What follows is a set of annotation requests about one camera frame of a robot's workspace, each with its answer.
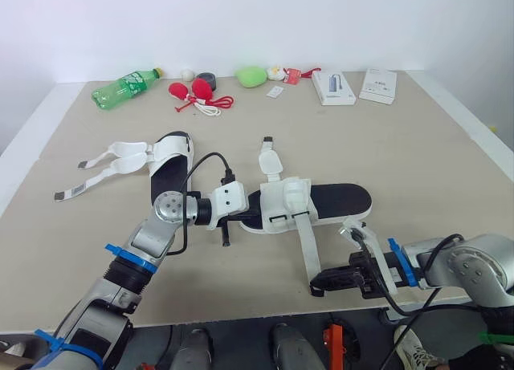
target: blue zip tie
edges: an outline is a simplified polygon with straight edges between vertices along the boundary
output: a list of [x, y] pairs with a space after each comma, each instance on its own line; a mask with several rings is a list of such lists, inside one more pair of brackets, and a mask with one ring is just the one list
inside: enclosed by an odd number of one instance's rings
[[[45, 331], [37, 329], [34, 331], [34, 333], [43, 340], [46, 340], [50, 344], [50, 350], [52, 353], [54, 352], [78, 352], [79, 354], [82, 354], [83, 356], [86, 356], [93, 362], [95, 362], [96, 366], [99, 370], [104, 369], [104, 362], [100, 358], [98, 354], [96, 354], [93, 350], [89, 350], [88, 348], [84, 348], [82, 346], [79, 346], [77, 344], [66, 344], [64, 343], [64, 338], [55, 338], [54, 336], [47, 334]], [[47, 356], [44, 356], [41, 361], [42, 363], [37, 363], [33, 368], [40, 368], [41, 366], [45, 366], [48, 362]]]
[[389, 238], [387, 239], [387, 241], [389, 242], [389, 247], [394, 252], [396, 257], [398, 258], [398, 261], [402, 265], [402, 269], [405, 276], [407, 277], [407, 282], [409, 283], [409, 286], [416, 287], [418, 285], [418, 281], [414, 276], [414, 272], [412, 271], [409, 262], [407, 262], [405, 255], [402, 253], [402, 249], [393, 238]]
[[143, 267], [144, 269], [150, 271], [152, 274], [157, 272], [157, 267], [152, 263], [147, 262], [146, 260], [140, 258], [137, 255], [131, 254], [127, 250], [124, 250], [121, 247], [113, 246], [112, 244], [107, 244], [105, 246], [106, 250], [112, 252], [113, 255], [119, 256], [120, 258], [127, 259], [129, 262], [137, 264], [139, 267]]

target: plastic bottle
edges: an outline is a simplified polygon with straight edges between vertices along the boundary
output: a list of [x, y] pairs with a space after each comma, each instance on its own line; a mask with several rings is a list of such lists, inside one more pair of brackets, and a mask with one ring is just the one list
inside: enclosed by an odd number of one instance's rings
[[91, 98], [100, 108], [111, 109], [149, 89], [161, 76], [162, 70], [158, 67], [151, 71], [134, 71], [106, 87], [96, 89]]

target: white box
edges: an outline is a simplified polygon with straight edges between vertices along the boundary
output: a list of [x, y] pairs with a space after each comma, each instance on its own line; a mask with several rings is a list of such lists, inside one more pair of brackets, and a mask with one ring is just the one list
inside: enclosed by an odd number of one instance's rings
[[321, 105], [354, 105], [355, 95], [342, 71], [314, 71], [312, 82]]
[[382, 69], [368, 69], [362, 84], [360, 99], [391, 104], [396, 95], [396, 73]]

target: red ball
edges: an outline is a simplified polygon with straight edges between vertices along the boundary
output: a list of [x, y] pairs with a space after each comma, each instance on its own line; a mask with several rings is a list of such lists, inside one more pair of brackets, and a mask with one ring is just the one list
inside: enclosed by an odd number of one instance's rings
[[196, 79], [191, 85], [195, 96], [202, 100], [212, 100], [212, 89], [204, 79]]
[[172, 83], [168, 87], [168, 92], [173, 96], [177, 97], [179, 100], [185, 100], [189, 91], [187, 90], [187, 86], [183, 83]]

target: robotic arm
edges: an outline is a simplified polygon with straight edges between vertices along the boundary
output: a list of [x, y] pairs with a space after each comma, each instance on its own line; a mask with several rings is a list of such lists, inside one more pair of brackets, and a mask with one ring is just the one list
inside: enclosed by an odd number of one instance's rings
[[115, 368], [133, 328], [126, 315], [136, 310], [141, 292], [164, 260], [178, 228], [186, 222], [207, 225], [213, 230], [221, 219], [247, 207], [247, 195], [237, 181], [218, 187], [208, 198], [174, 191], [161, 193], [149, 217], [123, 247], [106, 246], [116, 257], [104, 277], [96, 280], [55, 334], [36, 332], [50, 342], [51, 354], [32, 368]]
[[454, 234], [400, 249], [390, 239], [392, 252], [383, 254], [365, 223], [349, 218], [343, 224], [341, 234], [361, 251], [350, 255], [348, 266], [321, 271], [311, 285], [325, 291], [360, 287], [365, 299], [393, 293], [386, 285], [393, 277], [395, 287], [461, 287], [479, 308], [491, 342], [514, 357], [514, 345], [506, 344], [514, 335], [513, 240], [497, 234], [464, 240]]

